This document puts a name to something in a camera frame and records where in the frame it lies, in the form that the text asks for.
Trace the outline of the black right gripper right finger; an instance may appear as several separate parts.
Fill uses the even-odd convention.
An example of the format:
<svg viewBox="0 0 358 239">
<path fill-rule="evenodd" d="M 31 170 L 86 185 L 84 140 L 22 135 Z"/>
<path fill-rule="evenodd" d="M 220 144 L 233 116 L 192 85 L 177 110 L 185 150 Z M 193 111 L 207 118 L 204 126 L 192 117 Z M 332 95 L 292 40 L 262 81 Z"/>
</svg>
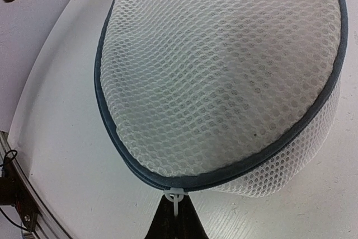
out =
<svg viewBox="0 0 358 239">
<path fill-rule="evenodd" d="M 176 238 L 208 239 L 195 207 L 188 195 L 185 195 L 183 200 L 178 204 L 176 224 Z"/>
</svg>

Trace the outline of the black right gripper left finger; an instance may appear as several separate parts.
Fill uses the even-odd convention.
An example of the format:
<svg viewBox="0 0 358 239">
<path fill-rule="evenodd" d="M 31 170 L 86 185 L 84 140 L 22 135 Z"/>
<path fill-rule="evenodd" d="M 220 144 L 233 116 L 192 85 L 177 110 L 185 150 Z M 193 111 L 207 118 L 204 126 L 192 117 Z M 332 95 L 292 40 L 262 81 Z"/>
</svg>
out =
<svg viewBox="0 0 358 239">
<path fill-rule="evenodd" d="M 175 239 L 173 203 L 162 196 L 145 239 Z"/>
</svg>

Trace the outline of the white mesh laundry bag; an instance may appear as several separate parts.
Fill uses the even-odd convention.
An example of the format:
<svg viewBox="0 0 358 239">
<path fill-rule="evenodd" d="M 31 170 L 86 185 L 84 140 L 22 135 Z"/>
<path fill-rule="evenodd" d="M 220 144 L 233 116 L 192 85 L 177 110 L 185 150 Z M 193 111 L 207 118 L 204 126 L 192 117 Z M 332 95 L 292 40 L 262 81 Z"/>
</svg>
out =
<svg viewBox="0 0 358 239">
<path fill-rule="evenodd" d="M 113 0 L 94 79 L 131 172 L 169 194 L 283 188 L 333 123 L 345 0 Z"/>
</svg>

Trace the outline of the white zip tie zipper pull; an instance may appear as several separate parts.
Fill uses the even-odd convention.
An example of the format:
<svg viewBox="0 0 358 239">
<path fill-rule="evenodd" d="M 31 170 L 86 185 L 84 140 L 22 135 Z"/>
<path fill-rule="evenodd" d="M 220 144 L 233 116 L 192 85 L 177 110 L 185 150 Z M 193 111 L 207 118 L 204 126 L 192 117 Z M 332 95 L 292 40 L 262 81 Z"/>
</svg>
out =
<svg viewBox="0 0 358 239">
<path fill-rule="evenodd" d="M 170 202 L 173 203 L 173 213 L 177 217 L 179 213 L 178 204 L 184 199 L 187 193 L 182 188 L 170 188 L 164 191 L 164 195 Z"/>
</svg>

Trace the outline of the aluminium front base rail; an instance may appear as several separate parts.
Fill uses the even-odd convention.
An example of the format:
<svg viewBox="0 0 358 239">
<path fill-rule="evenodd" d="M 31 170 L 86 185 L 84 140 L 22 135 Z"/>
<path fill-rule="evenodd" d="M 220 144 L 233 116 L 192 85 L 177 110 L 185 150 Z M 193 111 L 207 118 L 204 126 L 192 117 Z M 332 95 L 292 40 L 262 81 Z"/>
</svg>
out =
<svg viewBox="0 0 358 239">
<path fill-rule="evenodd" d="M 22 238 L 71 238 L 41 201 L 10 149 L 8 134 L 1 132 L 1 207 L 11 206 L 20 218 L 17 224 L 1 214 L 21 231 Z"/>
</svg>

